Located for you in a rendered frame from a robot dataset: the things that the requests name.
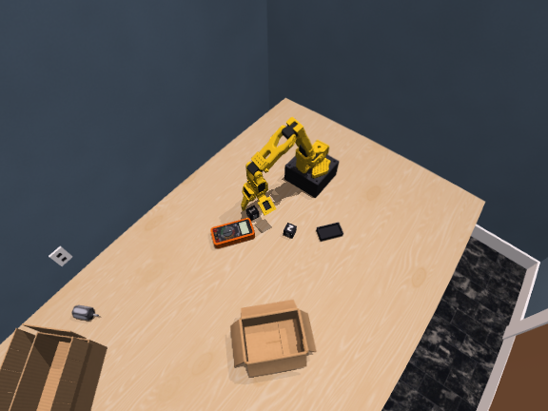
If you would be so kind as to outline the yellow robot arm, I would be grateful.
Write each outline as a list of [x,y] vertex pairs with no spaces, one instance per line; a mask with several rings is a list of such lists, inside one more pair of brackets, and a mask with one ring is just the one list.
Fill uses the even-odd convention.
[[[252,162],[248,162],[245,165],[247,182],[252,186],[257,194],[266,190],[266,181],[264,180],[263,172],[267,173],[282,157],[282,155],[286,154],[295,143],[298,147],[296,149],[295,157],[297,158],[296,167],[299,171],[306,173],[313,167],[312,178],[314,179],[328,173],[328,165],[330,165],[331,162],[325,159],[328,146],[318,141],[316,141],[312,146],[305,133],[303,125],[301,125],[293,117],[288,119],[286,124],[287,126],[281,126],[271,136],[269,142],[261,149],[260,152],[257,151],[257,153],[251,158]],[[284,136],[287,141],[277,147],[277,144],[282,136]],[[266,159],[268,155],[269,157]]]

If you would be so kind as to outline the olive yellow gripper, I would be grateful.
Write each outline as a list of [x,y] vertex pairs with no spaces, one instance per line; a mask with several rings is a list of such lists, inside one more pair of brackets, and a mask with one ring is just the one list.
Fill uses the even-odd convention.
[[266,190],[257,194],[254,189],[252,188],[252,186],[246,182],[243,186],[243,191],[242,193],[244,194],[244,197],[243,197],[243,200],[242,200],[242,211],[245,211],[246,209],[246,206],[248,205],[249,202],[253,202],[256,197],[258,198],[258,205],[262,211],[262,213],[264,214],[264,216],[272,211],[274,211],[276,209],[276,207],[274,206],[272,200],[270,197],[265,197],[265,194],[266,192],[268,191],[268,182],[266,182]]

